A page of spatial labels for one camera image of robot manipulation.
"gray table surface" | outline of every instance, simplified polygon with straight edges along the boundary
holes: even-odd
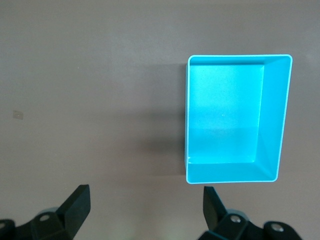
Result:
[[[76,240],[195,240],[207,226],[203,185],[185,180],[188,57],[291,54],[278,180],[214,186],[258,226],[319,239],[319,13],[294,0],[0,1],[0,218],[23,224],[90,184]]]

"blue plastic bin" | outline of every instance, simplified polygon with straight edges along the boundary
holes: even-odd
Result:
[[[193,55],[186,66],[190,184],[278,178],[292,57]]]

